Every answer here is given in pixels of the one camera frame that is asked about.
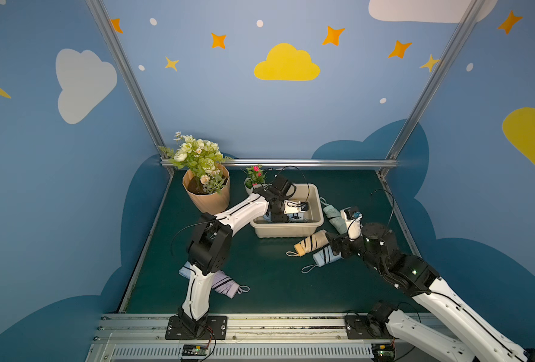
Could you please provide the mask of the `sky blue umbrella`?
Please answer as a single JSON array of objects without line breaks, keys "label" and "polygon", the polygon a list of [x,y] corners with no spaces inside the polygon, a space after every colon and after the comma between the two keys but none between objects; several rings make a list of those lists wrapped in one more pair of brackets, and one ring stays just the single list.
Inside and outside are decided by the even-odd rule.
[{"label": "sky blue umbrella", "polygon": [[278,214],[267,212],[267,214],[263,216],[263,220],[266,221],[266,223],[303,223],[305,221],[304,215],[304,213]]}]

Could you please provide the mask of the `blue-grey umbrella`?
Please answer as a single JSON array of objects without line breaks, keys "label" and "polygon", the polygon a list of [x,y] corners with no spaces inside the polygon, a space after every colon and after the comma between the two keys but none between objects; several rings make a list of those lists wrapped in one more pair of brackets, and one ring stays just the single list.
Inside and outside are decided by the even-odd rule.
[{"label": "blue-grey umbrella", "polygon": [[314,268],[321,268],[342,259],[342,255],[334,254],[331,247],[325,247],[312,255],[313,263],[302,268],[302,274],[308,274]]}]

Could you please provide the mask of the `tan umbrella with black strap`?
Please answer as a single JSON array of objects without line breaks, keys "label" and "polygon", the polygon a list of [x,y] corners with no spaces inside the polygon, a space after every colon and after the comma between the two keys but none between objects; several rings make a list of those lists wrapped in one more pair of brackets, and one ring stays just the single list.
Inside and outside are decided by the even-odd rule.
[{"label": "tan umbrella with black strap", "polygon": [[329,240],[327,238],[327,231],[320,230],[295,244],[294,250],[288,250],[286,255],[290,257],[301,257],[307,253],[320,250],[326,247],[328,244]]}]

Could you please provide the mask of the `mint umbrella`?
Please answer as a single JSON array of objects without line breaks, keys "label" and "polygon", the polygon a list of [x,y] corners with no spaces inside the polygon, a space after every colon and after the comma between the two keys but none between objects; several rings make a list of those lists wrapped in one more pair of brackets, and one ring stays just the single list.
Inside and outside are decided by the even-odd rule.
[{"label": "mint umbrella", "polygon": [[336,231],[342,235],[347,232],[346,222],[342,217],[341,211],[329,204],[325,198],[320,197],[323,213],[327,220],[334,226]]}]

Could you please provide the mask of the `lilac umbrella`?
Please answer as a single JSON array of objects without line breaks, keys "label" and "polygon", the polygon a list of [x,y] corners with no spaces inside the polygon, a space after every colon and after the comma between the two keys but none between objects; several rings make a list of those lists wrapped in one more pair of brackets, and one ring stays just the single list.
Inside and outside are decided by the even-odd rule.
[{"label": "lilac umbrella", "polygon": [[236,295],[245,294],[250,291],[248,286],[235,282],[223,271],[218,271],[214,274],[212,289],[230,299],[233,299]]}]

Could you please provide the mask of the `pale blue umbrella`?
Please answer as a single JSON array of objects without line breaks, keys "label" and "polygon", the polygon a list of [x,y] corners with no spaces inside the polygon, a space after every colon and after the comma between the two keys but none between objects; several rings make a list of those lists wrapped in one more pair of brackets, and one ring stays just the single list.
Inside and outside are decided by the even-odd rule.
[{"label": "pale blue umbrella", "polygon": [[186,279],[190,279],[192,276],[192,265],[190,262],[186,262],[183,267],[180,268],[179,274]]}]

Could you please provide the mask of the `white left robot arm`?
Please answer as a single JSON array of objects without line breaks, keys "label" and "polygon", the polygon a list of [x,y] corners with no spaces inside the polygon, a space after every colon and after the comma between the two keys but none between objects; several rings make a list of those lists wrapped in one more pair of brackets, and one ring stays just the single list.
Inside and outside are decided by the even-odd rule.
[{"label": "white left robot arm", "polygon": [[215,274],[225,265],[232,238],[244,226],[266,214],[272,222],[287,221],[285,202],[296,193],[297,186],[283,176],[272,184],[252,191],[239,204],[219,214],[202,214],[188,246],[188,291],[178,316],[184,324],[200,325],[207,320],[210,292]]}]

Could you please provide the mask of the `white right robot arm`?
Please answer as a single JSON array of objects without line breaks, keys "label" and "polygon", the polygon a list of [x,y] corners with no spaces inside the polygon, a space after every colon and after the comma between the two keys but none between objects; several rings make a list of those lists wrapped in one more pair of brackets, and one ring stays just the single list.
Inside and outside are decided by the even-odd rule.
[{"label": "white right robot arm", "polygon": [[451,332],[446,336],[387,303],[368,313],[370,333],[389,335],[439,361],[535,361],[534,348],[522,348],[474,311],[430,264],[404,253],[397,238],[380,223],[349,226],[326,236],[334,254],[358,256],[382,279],[411,297]]}]

